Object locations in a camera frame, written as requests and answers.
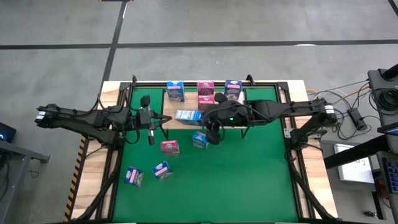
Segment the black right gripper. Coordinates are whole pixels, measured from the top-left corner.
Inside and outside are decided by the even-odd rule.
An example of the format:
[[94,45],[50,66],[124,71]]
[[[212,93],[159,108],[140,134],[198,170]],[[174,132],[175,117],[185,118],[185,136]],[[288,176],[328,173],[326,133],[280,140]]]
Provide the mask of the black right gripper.
[[207,129],[206,140],[217,145],[224,139],[226,126],[239,126],[239,102],[229,100],[222,93],[215,93],[214,100],[216,104],[209,106],[204,112],[204,122]]

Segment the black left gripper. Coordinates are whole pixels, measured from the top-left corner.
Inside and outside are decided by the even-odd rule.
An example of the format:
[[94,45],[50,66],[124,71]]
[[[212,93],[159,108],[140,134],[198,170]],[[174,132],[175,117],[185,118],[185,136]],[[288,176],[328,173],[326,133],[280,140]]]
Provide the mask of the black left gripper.
[[172,120],[171,116],[153,112],[153,118],[157,120],[152,122],[149,95],[144,95],[141,98],[141,107],[137,116],[139,117],[139,126],[147,129],[148,142],[151,146],[155,144],[154,129],[161,128],[164,123]]

